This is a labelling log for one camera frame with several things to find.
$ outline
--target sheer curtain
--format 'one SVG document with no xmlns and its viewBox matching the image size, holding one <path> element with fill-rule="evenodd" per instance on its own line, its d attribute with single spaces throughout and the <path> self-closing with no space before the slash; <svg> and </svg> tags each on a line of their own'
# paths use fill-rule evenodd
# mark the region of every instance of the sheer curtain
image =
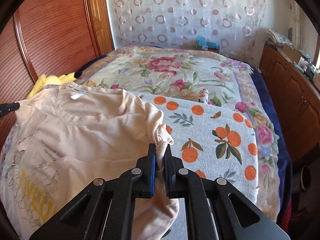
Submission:
<svg viewBox="0 0 320 240">
<path fill-rule="evenodd" d="M 109 0 L 116 46 L 194 49 L 198 35 L 245 60 L 264 17 L 265 0 Z"/>
</svg>

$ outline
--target bed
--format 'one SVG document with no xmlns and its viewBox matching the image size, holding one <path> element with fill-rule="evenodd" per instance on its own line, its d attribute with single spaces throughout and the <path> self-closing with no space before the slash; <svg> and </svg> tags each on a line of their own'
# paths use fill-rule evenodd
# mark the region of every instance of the bed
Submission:
<svg viewBox="0 0 320 240">
<path fill-rule="evenodd" d="M 270 96 L 256 69 L 213 52 L 155 47 L 123 47 L 84 68 L 78 84 L 126 89 L 155 104 L 164 112 L 167 131 L 175 140 L 172 153 L 184 160 L 185 167 L 203 178 L 225 177 L 273 221 L 280 222 L 291 195 L 291 161 Z M 195 105 L 192 100 L 203 89 L 209 94 L 208 105 Z M 183 157 L 186 147 L 195 149 L 197 156 L 198 152 L 214 152 L 218 138 L 213 130 L 210 138 L 201 138 L 197 129 L 205 127 L 204 124 L 196 124 L 196 131 L 184 133 L 183 128 L 195 125 L 194 118 L 178 111 L 178 106 L 188 108 L 193 116 L 202 117 L 205 113 L 203 116 L 210 116 L 212 120 L 219 118 L 221 112 L 211 112 L 213 107 L 210 105 L 234 110 L 239 114 L 234 120 L 252 129 L 251 136 L 256 140 L 257 148 L 248 145 L 245 150 L 250 154 L 246 159 L 234 155 L 237 163 L 248 163 L 249 168 L 243 168 L 241 172 L 242 179 L 232 165 L 217 174 L 212 172 L 216 164 L 210 159 L 196 162 Z M 13 134 L 14 128 L 0 155 L 2 166 Z M 218 154 L 213 156 L 215 161 L 221 157 Z M 181 226 L 186 226 L 184 217 L 177 218 L 166 238 L 183 239 Z"/>
</svg>

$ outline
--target box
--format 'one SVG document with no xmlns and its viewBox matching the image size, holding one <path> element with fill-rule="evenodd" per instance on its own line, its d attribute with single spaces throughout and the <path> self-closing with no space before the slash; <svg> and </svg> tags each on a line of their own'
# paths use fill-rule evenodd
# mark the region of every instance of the box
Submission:
<svg viewBox="0 0 320 240">
<path fill-rule="evenodd" d="M 301 54 L 297 50 L 291 48 L 288 44 L 284 44 L 282 51 L 292 62 L 295 62 L 299 67 L 303 68 L 304 66 L 308 65 L 308 62 L 303 57 L 301 57 Z"/>
</svg>

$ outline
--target wooden cabinet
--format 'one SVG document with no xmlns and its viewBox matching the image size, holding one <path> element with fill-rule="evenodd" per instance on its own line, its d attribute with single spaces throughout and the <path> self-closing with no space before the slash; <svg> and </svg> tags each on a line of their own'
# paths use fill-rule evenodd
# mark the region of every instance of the wooden cabinet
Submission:
<svg viewBox="0 0 320 240">
<path fill-rule="evenodd" d="M 289 155 L 297 163 L 320 140 L 320 93 L 302 73 L 267 45 L 260 68 Z"/>
</svg>

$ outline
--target wooden door frame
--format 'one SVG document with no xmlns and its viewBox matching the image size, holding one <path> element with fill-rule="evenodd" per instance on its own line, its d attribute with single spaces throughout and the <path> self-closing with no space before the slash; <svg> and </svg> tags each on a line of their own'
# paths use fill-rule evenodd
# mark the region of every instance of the wooden door frame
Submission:
<svg viewBox="0 0 320 240">
<path fill-rule="evenodd" d="M 107 22 L 107 36 L 105 37 L 106 42 L 108 42 L 111 45 L 112 50 L 115 49 L 114 44 L 113 44 L 113 38 L 112 38 L 112 33 L 111 33 L 111 26 L 110 26 L 110 21 L 109 21 L 109 15 L 108 15 L 108 9 L 107 9 L 107 0 L 103 0 L 104 6 L 103 6 L 103 12 L 99 12 L 100 15 L 105 16 L 105 20 Z M 94 47 L 94 52 L 96 56 L 101 56 L 104 53 L 101 51 L 101 48 L 99 46 L 99 41 L 97 38 L 97 33 L 94 28 L 93 24 L 93 15 L 92 15 L 92 6 L 90 4 L 90 0 L 84 0 L 84 8 L 86 12 L 86 17 L 87 17 L 87 22 L 88 22 L 88 27 L 89 27 L 89 32 L 92 40 L 92 44 Z"/>
</svg>

